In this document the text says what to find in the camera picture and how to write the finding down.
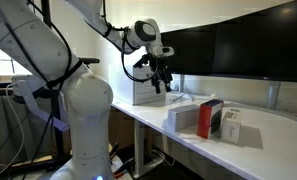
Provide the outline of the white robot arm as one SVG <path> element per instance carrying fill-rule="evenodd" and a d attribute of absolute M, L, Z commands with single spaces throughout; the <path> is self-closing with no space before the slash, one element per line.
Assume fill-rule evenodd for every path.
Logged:
<path fill-rule="evenodd" d="M 100 14 L 103 0 L 65 1 L 124 54 L 142 47 L 155 60 L 174 54 L 162 44 L 153 19 L 139 20 L 119 31 Z M 72 158 L 50 180 L 114 180 L 108 151 L 112 89 L 70 51 L 29 4 L 29 0 L 0 0 L 0 49 L 50 88 L 63 85 L 60 92 L 70 124 Z"/>

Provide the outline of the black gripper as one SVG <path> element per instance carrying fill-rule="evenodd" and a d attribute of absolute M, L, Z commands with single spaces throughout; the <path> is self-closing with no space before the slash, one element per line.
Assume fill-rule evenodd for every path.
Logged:
<path fill-rule="evenodd" d="M 142 68 L 144 65 L 149 65 L 151 71 L 153 72 L 151 81 L 155 84 L 156 93 L 161 93 L 160 81 L 165 83 L 166 92 L 170 92 L 170 82 L 172 81 L 172 76 L 168 66 L 166 65 L 165 58 L 155 58 L 151 54 L 145 54 L 133 65 L 133 67 Z"/>

